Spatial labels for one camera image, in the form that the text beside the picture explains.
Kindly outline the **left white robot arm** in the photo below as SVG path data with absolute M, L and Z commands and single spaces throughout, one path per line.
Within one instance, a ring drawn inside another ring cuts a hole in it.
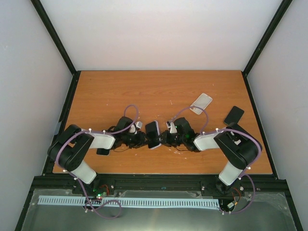
M 150 142 L 150 137 L 141 131 L 142 122 L 133 121 L 123 116 L 116 126 L 107 130 L 92 131 L 70 125 L 49 147 L 48 156 L 63 170 L 83 182 L 83 188 L 88 193 L 96 193 L 100 181 L 96 179 L 97 172 L 84 160 L 89 149 L 97 149 L 102 155 L 109 155 L 121 145 L 128 148 L 140 148 Z

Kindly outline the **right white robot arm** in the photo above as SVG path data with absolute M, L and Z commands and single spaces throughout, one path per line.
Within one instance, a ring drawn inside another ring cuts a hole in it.
M 161 144 L 175 148 L 184 145 L 190 152 L 210 149 L 223 152 L 228 161 L 218 179 L 226 186 L 241 178 L 262 152 L 261 143 L 235 122 L 212 132 L 199 133 L 183 117 L 169 124 L 169 129 L 156 139 Z

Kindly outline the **clear white phone case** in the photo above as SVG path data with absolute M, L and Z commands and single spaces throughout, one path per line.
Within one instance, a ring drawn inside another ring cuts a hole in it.
M 212 97 L 208 96 L 205 93 L 200 94 L 200 96 L 191 104 L 190 110 L 197 115 L 203 113 L 203 111 L 209 106 L 212 102 Z

